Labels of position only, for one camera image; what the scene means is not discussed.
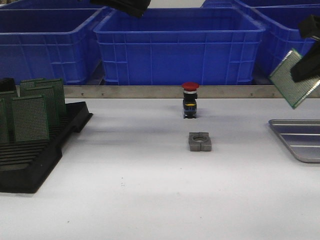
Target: hole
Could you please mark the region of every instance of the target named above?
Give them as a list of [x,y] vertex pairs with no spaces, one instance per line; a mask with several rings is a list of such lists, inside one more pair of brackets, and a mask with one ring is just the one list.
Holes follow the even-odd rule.
[[202,136],[194,136],[192,139],[199,143],[203,143],[206,140],[206,138]]

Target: black pcb rack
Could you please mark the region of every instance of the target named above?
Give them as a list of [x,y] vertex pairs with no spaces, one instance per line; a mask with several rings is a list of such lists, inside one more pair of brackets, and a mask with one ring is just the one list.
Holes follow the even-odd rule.
[[62,157],[62,146],[92,117],[85,102],[66,104],[59,126],[49,128],[49,140],[0,145],[0,192],[35,193]]

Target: white workbench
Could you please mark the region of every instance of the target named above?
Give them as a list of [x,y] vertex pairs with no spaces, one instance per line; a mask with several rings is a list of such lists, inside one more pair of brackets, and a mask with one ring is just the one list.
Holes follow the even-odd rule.
[[[82,99],[68,99],[80,102]],[[271,119],[320,119],[320,99],[86,99],[94,113],[35,194],[0,193],[0,240],[319,240],[320,164]],[[190,152],[209,132],[212,152]]]

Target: red button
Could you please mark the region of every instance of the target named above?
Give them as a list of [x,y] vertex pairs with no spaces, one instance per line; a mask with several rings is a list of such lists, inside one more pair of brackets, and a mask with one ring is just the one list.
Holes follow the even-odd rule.
[[192,92],[192,91],[196,91],[197,88],[199,88],[199,84],[196,82],[189,81],[182,84],[182,87],[184,88],[184,90],[188,92]]

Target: metal clamp block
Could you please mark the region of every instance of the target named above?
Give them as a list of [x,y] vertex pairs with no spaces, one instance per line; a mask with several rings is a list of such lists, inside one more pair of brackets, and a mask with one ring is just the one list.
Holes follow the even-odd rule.
[[191,152],[210,152],[211,139],[208,132],[189,132],[189,146]]

